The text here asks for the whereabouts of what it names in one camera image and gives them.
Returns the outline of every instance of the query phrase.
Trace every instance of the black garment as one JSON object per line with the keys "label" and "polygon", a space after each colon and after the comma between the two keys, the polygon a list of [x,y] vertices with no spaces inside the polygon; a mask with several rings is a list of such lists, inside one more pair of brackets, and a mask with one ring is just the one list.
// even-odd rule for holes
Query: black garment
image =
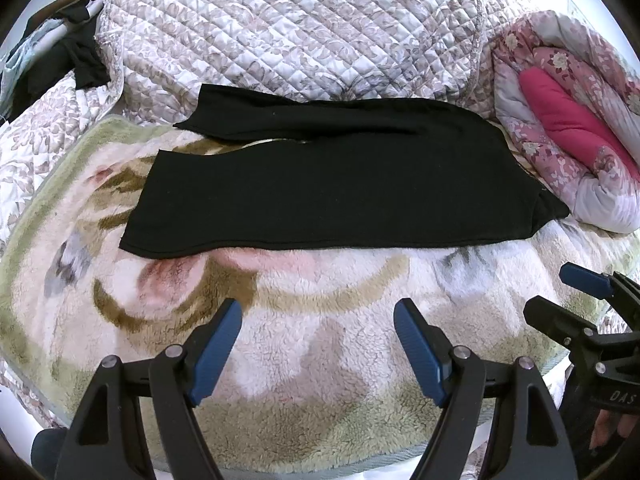
{"label": "black garment", "polygon": [[[56,17],[82,20],[89,16],[84,7],[65,7]],[[94,88],[107,84],[111,78],[97,53],[94,40],[95,26],[99,14],[68,33],[37,60],[18,79],[14,91],[14,101],[9,122],[16,120],[29,106],[60,81],[70,70],[76,72],[76,89]]]}
{"label": "black garment", "polygon": [[69,23],[82,23],[89,19],[89,10],[86,8],[91,3],[91,0],[76,0],[66,7],[54,12],[51,17],[59,20],[67,20]]}
{"label": "black garment", "polygon": [[120,247],[148,258],[219,247],[449,247],[528,238],[568,208],[498,128],[425,99],[311,102],[203,85],[178,127],[231,142],[160,151]]}

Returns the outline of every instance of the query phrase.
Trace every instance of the floral blanket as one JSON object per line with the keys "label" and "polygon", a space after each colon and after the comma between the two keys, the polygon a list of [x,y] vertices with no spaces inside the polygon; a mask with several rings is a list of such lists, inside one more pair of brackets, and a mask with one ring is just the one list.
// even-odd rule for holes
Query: floral blanket
{"label": "floral blanket", "polygon": [[594,158],[581,163],[563,151],[529,108],[518,81],[523,70],[541,68],[604,122],[638,165],[640,79],[614,47],[582,23],[548,10],[513,23],[493,55],[496,115],[551,191],[581,222],[617,233],[640,228],[640,181],[618,153],[595,135],[584,141],[594,143]]}
{"label": "floral blanket", "polygon": [[[455,344],[504,362],[530,354],[542,365],[558,348],[526,326],[526,300],[541,294],[595,319],[600,306],[562,285],[559,267],[637,267],[638,234],[570,219],[530,240],[459,249],[227,248],[145,260],[118,243],[159,149],[215,156],[238,147],[122,118],[84,134],[6,248],[0,346],[70,420],[102,357],[153,356],[183,341],[224,298],[238,299],[241,333],[196,411],[225,478],[330,478],[421,452],[438,410],[422,396],[394,332],[399,298],[413,298]],[[152,410],[143,411],[162,462]]]}

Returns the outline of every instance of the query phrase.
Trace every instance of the blue gripper pad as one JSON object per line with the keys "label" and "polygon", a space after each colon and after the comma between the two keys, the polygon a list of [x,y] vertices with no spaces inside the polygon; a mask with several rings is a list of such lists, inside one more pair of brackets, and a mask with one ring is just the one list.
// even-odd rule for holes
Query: blue gripper pad
{"label": "blue gripper pad", "polygon": [[607,276],[572,263],[560,267],[560,280],[594,298],[605,300],[613,296],[613,286]]}
{"label": "blue gripper pad", "polygon": [[193,388],[189,392],[194,406],[213,393],[241,326],[242,308],[240,303],[233,301],[194,367]]}
{"label": "blue gripper pad", "polygon": [[[419,320],[424,323],[422,328],[418,326]],[[436,352],[427,341],[428,334],[425,333],[424,328],[436,329],[436,327],[429,327],[414,302],[408,299],[396,303],[394,327],[404,353],[414,370],[422,394],[433,399],[438,407],[442,407],[449,397],[443,382],[449,378],[452,370],[450,362],[449,365],[443,366],[441,359],[437,357]]]}

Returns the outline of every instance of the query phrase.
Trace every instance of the rolled blanket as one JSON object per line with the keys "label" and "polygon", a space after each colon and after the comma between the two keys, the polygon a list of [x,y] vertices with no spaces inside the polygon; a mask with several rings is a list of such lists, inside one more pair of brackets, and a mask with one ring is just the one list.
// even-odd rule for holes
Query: rolled blanket
{"label": "rolled blanket", "polygon": [[[502,37],[494,64],[498,119],[572,215],[640,228],[640,82],[615,49],[567,16],[536,12]],[[551,79],[532,82],[542,78],[532,67]]]}

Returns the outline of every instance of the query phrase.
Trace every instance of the bedding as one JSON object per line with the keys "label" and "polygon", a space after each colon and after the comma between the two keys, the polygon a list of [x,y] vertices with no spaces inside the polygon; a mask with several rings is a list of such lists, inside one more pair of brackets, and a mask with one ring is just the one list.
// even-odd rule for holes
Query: bedding
{"label": "bedding", "polygon": [[[601,311],[561,285],[565,261],[636,273],[638,234],[606,234],[571,219],[490,246],[225,248],[146,260],[118,244],[160,149],[218,156],[238,147],[121,118],[84,134],[23,213],[4,254],[0,344],[69,420],[104,355],[155,355],[235,297],[242,332],[196,414],[226,478],[337,477],[420,453],[438,410],[395,336],[398,298],[412,297],[453,343],[485,358],[530,354],[545,363],[558,347],[526,326],[526,300],[541,294],[590,319]],[[144,412],[161,462],[146,403]]]}
{"label": "bedding", "polygon": [[525,0],[106,0],[126,117],[185,120],[203,82],[298,101],[436,98],[489,117],[490,49]]}
{"label": "bedding", "polygon": [[[622,234],[640,228],[640,183],[636,179],[640,80],[615,49],[576,20],[553,11],[535,12],[503,35],[494,50],[494,65],[498,119],[574,218]],[[621,156],[610,142],[591,136],[590,155],[580,161],[571,150],[576,141],[586,142],[584,135],[571,140],[571,145],[555,142],[559,137],[545,130],[518,79],[518,74],[532,67],[549,74],[574,101],[596,115],[629,156]]]}
{"label": "bedding", "polygon": [[574,101],[548,73],[532,66],[520,72],[518,79],[546,134],[562,150],[585,166],[592,166],[600,149],[606,146],[616,153],[631,177],[640,180],[638,165],[610,128],[586,106]]}

